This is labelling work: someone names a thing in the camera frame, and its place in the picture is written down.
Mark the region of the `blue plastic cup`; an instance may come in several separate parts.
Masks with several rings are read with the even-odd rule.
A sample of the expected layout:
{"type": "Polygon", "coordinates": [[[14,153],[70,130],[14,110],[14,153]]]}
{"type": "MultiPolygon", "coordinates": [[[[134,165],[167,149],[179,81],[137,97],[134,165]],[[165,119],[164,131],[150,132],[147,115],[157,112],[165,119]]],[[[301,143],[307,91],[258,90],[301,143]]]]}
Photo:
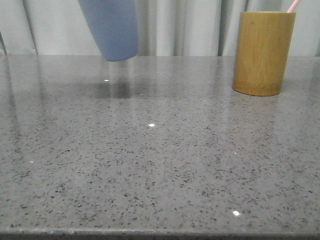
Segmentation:
{"type": "Polygon", "coordinates": [[[133,0],[80,0],[78,3],[107,61],[123,61],[138,54],[137,12],[133,0]]]}

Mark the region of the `bamboo wooden cylinder holder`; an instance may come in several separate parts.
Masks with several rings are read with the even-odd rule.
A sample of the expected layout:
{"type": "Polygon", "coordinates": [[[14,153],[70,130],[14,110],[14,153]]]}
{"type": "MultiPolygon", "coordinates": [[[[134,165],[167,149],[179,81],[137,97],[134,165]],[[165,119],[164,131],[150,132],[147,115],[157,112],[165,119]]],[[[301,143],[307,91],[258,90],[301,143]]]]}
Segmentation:
{"type": "Polygon", "coordinates": [[[233,90],[260,97],[281,92],[295,19],[294,12],[241,12],[233,90]]]}

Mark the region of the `grey pleated curtain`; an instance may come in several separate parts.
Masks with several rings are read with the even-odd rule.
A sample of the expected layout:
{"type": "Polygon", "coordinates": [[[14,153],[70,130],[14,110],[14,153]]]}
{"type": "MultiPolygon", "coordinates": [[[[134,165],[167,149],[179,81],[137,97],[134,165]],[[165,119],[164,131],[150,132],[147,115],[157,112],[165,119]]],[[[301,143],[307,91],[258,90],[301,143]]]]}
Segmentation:
{"type": "MultiPolygon", "coordinates": [[[[139,55],[234,56],[240,13],[284,12],[289,0],[137,0],[139,55]]],[[[100,51],[76,0],[3,0],[3,55],[100,51]]]]}

